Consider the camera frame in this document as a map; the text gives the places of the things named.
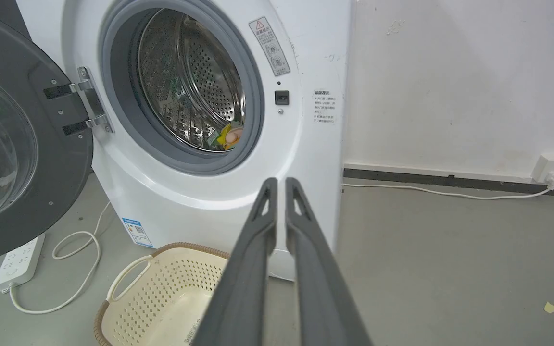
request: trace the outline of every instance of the instruction label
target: instruction label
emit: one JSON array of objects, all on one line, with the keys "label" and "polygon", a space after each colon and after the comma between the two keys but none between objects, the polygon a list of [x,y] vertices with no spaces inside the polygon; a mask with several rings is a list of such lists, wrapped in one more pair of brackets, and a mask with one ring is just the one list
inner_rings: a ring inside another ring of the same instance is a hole
[{"label": "instruction label", "polygon": [[123,224],[125,224],[125,228],[127,228],[127,232],[129,236],[132,237],[134,243],[147,247],[153,247],[153,244],[149,240],[149,237],[147,237],[147,234],[139,221],[125,219],[123,217],[121,219],[123,220]]},{"label": "instruction label", "polygon": [[260,46],[264,50],[264,55],[273,69],[275,77],[290,72],[290,66],[286,61],[286,55],[281,50],[281,45],[273,33],[273,29],[268,24],[266,17],[256,19],[249,23],[249,28],[253,31],[255,38],[258,39]]},{"label": "instruction label", "polygon": [[329,90],[314,90],[314,123],[334,124],[337,98]]}]

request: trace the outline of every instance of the white cable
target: white cable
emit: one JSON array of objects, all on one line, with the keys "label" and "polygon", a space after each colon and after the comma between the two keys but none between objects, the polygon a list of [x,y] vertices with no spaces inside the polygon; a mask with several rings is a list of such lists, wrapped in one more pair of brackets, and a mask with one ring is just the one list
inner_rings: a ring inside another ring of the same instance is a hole
[{"label": "white cable", "polygon": [[[62,239],[57,245],[55,245],[55,248],[52,250],[52,258],[56,259],[56,260],[60,260],[60,259],[66,259],[74,254],[77,254],[80,250],[84,249],[87,247],[87,245],[89,245],[91,242],[95,242],[95,248],[97,249],[97,255],[95,256],[95,262],[93,263],[93,266],[91,267],[91,269],[89,270],[88,274],[87,274],[87,277],[85,278],[85,280],[83,281],[83,284],[79,287],[78,291],[76,291],[76,293],[74,293],[74,295],[72,295],[68,300],[66,300],[63,304],[57,306],[57,307],[54,307],[52,309],[44,309],[44,310],[38,310],[38,311],[35,311],[35,310],[30,310],[30,309],[25,309],[24,307],[21,307],[20,304],[18,304],[17,300],[16,300],[16,297],[14,296],[14,288],[15,286],[12,286],[10,287],[10,299],[12,300],[12,304],[14,304],[14,306],[16,307],[16,309],[19,309],[21,312],[24,312],[24,313],[29,313],[31,315],[42,315],[44,313],[51,313],[53,311],[57,311],[58,309],[61,309],[62,307],[64,307],[65,305],[68,305],[70,304],[70,302],[72,300],[74,300],[80,293],[81,291],[83,291],[83,288],[85,287],[85,285],[87,284],[87,281],[88,279],[91,277],[91,274],[93,274],[93,272],[95,271],[95,268],[97,267],[97,263],[100,261],[100,256],[101,256],[101,249],[100,249],[100,244],[98,243],[97,241],[97,238],[95,237],[95,234],[97,233],[97,230],[98,228],[100,227],[100,221],[101,221],[101,217],[104,215],[104,212],[106,212],[106,210],[108,209],[108,206],[110,206],[110,202],[108,202],[108,204],[106,204],[106,206],[104,207],[104,209],[101,211],[100,213],[100,217],[97,219],[97,225],[95,225],[95,230],[93,231],[93,234],[91,234],[90,232],[86,232],[86,231],[78,231],[78,232],[74,232],[73,234],[70,234],[68,235],[67,237],[65,237],[64,239]],[[64,242],[66,241],[67,239],[69,239],[70,237],[72,236],[75,236],[75,235],[79,235],[79,234],[86,234],[88,236],[91,237],[91,239],[89,239],[85,245],[79,247],[78,249],[70,252],[69,254],[67,255],[64,255],[64,256],[57,256],[55,253],[57,252],[57,250],[59,249],[59,246]]]},{"label": "white cable", "polygon": [[546,190],[540,191],[539,193],[534,193],[532,195],[514,195],[514,196],[495,196],[495,197],[477,197],[477,196],[470,196],[470,195],[463,195],[462,193],[450,193],[450,192],[439,192],[439,191],[433,191],[433,190],[427,190],[426,188],[421,188],[417,186],[403,186],[403,185],[376,185],[376,184],[342,184],[343,186],[350,186],[350,187],[385,187],[385,188],[404,188],[407,190],[418,190],[418,191],[424,191],[429,193],[435,193],[436,195],[442,195],[442,196],[453,196],[453,197],[464,197],[464,198],[470,198],[470,199],[479,199],[482,201],[494,201],[495,199],[521,199],[521,198],[532,198],[532,197],[538,197],[541,195],[544,195],[548,191],[551,191],[553,188],[551,186],[547,187]]},{"label": "white cable", "polygon": [[279,276],[279,275],[277,275],[277,274],[275,274],[275,273],[271,272],[270,270],[268,271],[268,273],[269,273],[270,275],[272,275],[272,276],[274,276],[274,277],[278,278],[278,279],[281,279],[281,280],[286,280],[286,281],[290,281],[290,280],[288,280],[288,279],[284,278],[283,276]]}]

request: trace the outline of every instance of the white power strip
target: white power strip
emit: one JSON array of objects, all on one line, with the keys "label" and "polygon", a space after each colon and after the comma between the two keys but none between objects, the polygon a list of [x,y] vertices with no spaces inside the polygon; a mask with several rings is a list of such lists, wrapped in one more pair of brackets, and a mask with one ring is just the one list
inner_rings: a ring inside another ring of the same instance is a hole
[{"label": "white power strip", "polygon": [[0,268],[0,291],[8,293],[11,286],[24,284],[33,278],[42,251],[44,234],[6,254]]}]

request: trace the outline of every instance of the white wall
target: white wall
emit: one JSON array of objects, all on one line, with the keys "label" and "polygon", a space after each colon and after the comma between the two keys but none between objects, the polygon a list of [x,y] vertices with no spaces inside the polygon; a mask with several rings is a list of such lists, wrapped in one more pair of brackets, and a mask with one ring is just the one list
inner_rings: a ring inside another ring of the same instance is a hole
[{"label": "white wall", "polygon": [[355,7],[346,167],[530,182],[554,152],[554,0]]}]

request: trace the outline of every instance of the basket handle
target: basket handle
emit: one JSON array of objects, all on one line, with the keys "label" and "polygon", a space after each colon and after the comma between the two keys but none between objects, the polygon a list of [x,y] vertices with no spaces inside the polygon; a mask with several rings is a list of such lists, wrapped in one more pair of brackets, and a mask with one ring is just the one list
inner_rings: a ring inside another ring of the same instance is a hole
[{"label": "basket handle", "polygon": [[[127,291],[129,291],[129,289],[132,288],[132,286],[136,283],[136,281],[138,281],[140,279],[140,277],[143,276],[143,274],[149,269],[149,267],[151,267],[151,259],[153,259],[153,256],[151,256],[151,255],[143,256],[143,257],[133,261],[129,265],[127,265],[127,267],[125,267],[125,269],[121,270],[121,273],[119,273],[117,275],[117,277],[114,279],[113,284],[110,285],[110,289],[108,289],[108,293],[106,294],[106,300],[108,300],[108,302],[112,303],[112,302],[116,302],[117,300],[121,299],[121,297],[125,296],[125,293],[127,293]],[[131,272],[132,269],[134,269],[137,265],[143,263],[144,261],[147,262],[147,266],[145,267],[145,269],[142,270],[142,272],[136,277],[136,279],[134,279],[132,281],[132,283],[130,283],[128,285],[128,287],[126,287],[123,290],[123,292],[121,292],[121,294],[114,297],[114,292],[117,290],[117,287],[119,287],[119,284],[121,283],[123,278],[125,278],[125,276],[129,272]]]}]

